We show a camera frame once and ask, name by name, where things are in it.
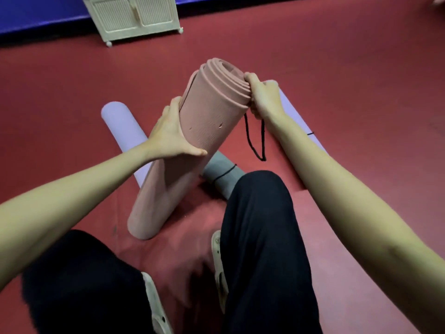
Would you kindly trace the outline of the person's right forearm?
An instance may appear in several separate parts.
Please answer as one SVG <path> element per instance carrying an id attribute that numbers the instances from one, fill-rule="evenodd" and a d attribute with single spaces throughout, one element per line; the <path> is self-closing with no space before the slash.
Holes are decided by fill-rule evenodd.
<path id="1" fill-rule="evenodd" d="M 264 118 L 331 229 L 422 334 L 445 334 L 445 260 L 290 117 Z"/>

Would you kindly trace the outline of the person's left hand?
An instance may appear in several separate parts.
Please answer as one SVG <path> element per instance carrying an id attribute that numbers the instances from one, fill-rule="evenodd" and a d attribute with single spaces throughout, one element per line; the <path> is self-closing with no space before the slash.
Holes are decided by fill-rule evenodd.
<path id="1" fill-rule="evenodd" d="M 179 144 L 182 141 L 188 141 L 181 129 L 180 101 L 181 96 L 174 97 L 170 104 L 164 107 L 162 115 L 152 129 L 147 142 L 143 144 L 146 152 L 146 163 L 181 155 Z"/>

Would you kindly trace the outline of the white louvred cabinet on wheels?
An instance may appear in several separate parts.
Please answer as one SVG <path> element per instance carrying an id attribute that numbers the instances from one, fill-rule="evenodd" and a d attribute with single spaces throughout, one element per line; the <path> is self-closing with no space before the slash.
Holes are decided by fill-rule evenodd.
<path id="1" fill-rule="evenodd" d="M 175 0 L 83 0 L 107 47 L 122 39 L 184 32 Z"/>

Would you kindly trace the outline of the person's leg black trousers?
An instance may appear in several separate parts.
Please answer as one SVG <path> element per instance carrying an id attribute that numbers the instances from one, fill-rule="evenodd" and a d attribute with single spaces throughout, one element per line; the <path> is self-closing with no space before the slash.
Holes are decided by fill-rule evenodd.
<path id="1" fill-rule="evenodd" d="M 21 281 L 38 334 L 155 333 L 142 273 L 84 231 L 68 231 Z"/>
<path id="2" fill-rule="evenodd" d="M 243 175 L 221 228 L 222 334 L 323 334 L 291 195 L 268 170 Z"/>

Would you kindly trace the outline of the person's white shoe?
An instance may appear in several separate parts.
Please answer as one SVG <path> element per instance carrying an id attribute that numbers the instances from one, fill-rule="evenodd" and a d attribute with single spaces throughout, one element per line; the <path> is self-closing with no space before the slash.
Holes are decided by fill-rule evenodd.
<path id="1" fill-rule="evenodd" d="M 151 309 L 151 320 L 155 334 L 174 334 L 152 277 L 145 272 L 142 272 L 142 277 Z"/>
<path id="2" fill-rule="evenodd" d="M 229 294 L 229 289 L 227 286 L 227 281 L 224 274 L 222 259 L 221 259 L 221 230 L 217 230 L 211 238 L 211 250 L 214 262 L 214 279 L 216 284 L 216 289 L 219 297 L 219 304 L 223 314 L 226 310 L 226 301 Z"/>

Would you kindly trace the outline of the pink yoga mat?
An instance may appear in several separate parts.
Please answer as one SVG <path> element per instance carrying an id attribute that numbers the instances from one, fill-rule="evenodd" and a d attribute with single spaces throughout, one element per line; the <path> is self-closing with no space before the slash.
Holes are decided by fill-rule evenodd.
<path id="1" fill-rule="evenodd" d="M 158 234 L 247 112 L 251 98 L 243 72 L 227 61 L 209 59 L 192 74 L 179 104 L 180 125 L 186 140 L 208 154 L 152 162 L 127 222 L 132 236 L 147 240 Z"/>

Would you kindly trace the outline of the person's left white shoe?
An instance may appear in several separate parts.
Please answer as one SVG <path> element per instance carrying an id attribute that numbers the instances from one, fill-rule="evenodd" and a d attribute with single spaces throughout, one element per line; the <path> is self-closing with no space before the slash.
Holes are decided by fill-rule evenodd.
<path id="1" fill-rule="evenodd" d="M 145 272 L 142 272 L 142 277 L 151 309 L 151 320 L 155 334 L 174 334 L 152 277 Z"/>

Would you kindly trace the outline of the person's left forearm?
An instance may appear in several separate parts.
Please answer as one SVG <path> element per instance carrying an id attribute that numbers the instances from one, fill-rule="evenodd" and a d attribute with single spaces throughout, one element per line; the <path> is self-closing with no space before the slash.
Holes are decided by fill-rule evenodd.
<path id="1" fill-rule="evenodd" d="M 135 171 L 156 158 L 149 141 L 0 204 L 0 292 Z"/>

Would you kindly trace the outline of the blue padded barrier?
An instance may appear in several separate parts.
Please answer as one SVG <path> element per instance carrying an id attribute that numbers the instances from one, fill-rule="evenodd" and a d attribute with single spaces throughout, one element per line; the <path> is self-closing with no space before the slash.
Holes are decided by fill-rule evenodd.
<path id="1" fill-rule="evenodd" d="M 176 6 L 214 0 L 175 0 Z M 83 0 L 0 0 L 0 34 L 91 19 Z"/>

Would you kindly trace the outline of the person's right white shoe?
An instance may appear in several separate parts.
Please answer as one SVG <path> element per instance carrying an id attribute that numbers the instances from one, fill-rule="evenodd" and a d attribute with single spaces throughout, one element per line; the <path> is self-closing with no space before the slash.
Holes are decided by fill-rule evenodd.
<path id="1" fill-rule="evenodd" d="M 214 262 L 214 279 L 216 284 L 216 289 L 219 297 L 219 304 L 223 314 L 226 310 L 226 301 L 229 294 L 229 289 L 227 286 L 227 281 L 224 274 L 222 259 L 221 259 L 221 230 L 217 230 L 211 238 L 211 250 Z"/>

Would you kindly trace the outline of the person's left leg black trousers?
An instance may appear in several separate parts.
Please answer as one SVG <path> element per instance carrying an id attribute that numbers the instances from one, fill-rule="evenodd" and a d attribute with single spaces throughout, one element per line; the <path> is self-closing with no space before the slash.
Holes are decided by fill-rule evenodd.
<path id="1" fill-rule="evenodd" d="M 155 333 L 142 273 L 84 231 L 68 231 L 21 281 L 38 334 Z"/>

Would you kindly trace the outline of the person's right leg black trousers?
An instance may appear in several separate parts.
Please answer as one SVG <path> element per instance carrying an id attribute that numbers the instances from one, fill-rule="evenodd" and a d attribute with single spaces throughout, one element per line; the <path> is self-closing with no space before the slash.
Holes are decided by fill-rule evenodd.
<path id="1" fill-rule="evenodd" d="M 291 195 L 268 170 L 243 175 L 221 228 L 222 334 L 323 334 Z"/>

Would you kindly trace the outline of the grey rolled yoga mat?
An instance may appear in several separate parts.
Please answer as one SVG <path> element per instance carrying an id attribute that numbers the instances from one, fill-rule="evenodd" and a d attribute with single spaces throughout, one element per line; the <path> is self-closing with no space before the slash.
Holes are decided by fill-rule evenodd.
<path id="1" fill-rule="evenodd" d="M 201 176 L 213 186 L 221 196 L 228 200 L 239 179 L 246 173 L 226 157 L 217 151 L 204 167 Z"/>

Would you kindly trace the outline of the light purple rolled yoga mat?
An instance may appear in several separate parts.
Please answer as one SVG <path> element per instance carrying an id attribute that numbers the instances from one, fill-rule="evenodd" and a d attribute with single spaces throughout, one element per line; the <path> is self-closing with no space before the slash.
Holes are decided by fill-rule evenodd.
<path id="1" fill-rule="evenodd" d="M 318 146 L 318 148 L 322 151 L 324 151 L 326 154 L 328 152 L 323 147 L 323 145 L 320 143 L 319 139 L 315 135 L 315 132 L 309 128 L 308 124 L 304 121 L 303 117 L 299 114 L 299 112 L 295 109 L 295 107 L 292 105 L 290 100 L 287 98 L 287 96 L 284 94 L 284 92 L 279 88 L 279 94 L 280 94 L 280 101 L 283 108 L 283 111 L 286 113 L 286 115 L 295 122 L 296 125 L 298 125 L 301 130 L 308 136 L 308 138 L 313 141 L 314 144 Z"/>
<path id="2" fill-rule="evenodd" d="M 104 105 L 101 117 L 122 153 L 148 140 L 129 108 L 122 102 L 112 101 Z"/>

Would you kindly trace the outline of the person's right hand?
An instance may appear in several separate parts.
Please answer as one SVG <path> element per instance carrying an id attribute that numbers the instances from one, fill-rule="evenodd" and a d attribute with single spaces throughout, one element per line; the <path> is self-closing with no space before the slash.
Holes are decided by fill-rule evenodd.
<path id="1" fill-rule="evenodd" d="M 280 101 L 279 84 L 275 80 L 261 82 L 266 86 L 266 113 L 264 119 L 258 120 L 263 120 L 266 125 L 275 127 L 286 115 Z"/>

